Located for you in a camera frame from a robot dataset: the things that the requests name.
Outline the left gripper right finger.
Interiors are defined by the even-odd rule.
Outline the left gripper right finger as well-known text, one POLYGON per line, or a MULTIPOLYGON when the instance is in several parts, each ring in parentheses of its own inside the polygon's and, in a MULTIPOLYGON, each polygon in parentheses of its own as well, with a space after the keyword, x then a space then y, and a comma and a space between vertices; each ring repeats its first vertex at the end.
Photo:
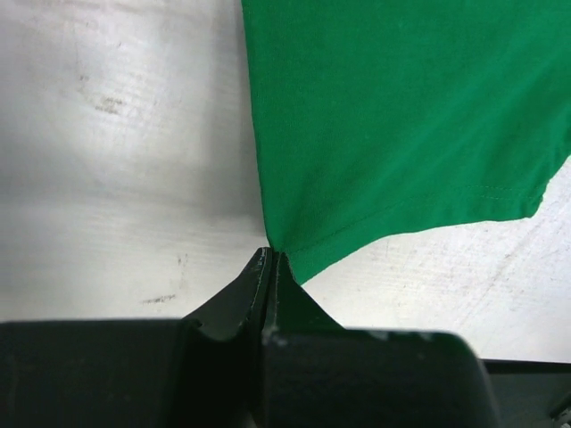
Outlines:
POLYGON ((262 330, 266 427, 488 427, 491 389, 458 336, 340 326, 272 268, 262 330))

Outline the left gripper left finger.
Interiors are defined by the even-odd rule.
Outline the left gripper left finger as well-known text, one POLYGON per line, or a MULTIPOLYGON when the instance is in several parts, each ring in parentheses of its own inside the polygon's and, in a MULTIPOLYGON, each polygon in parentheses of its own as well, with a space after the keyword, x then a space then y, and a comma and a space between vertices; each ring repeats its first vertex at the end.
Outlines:
POLYGON ((238 277, 184 318, 180 425, 234 427, 257 385, 273 251, 260 248, 238 277))

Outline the green t shirt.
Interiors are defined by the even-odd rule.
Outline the green t shirt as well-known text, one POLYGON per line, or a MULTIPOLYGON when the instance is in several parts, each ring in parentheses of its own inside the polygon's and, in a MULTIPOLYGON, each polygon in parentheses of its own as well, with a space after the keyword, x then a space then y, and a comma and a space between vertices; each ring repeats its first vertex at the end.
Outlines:
POLYGON ((245 1, 264 224, 304 283, 389 235, 530 218, 570 154, 567 1, 245 1))

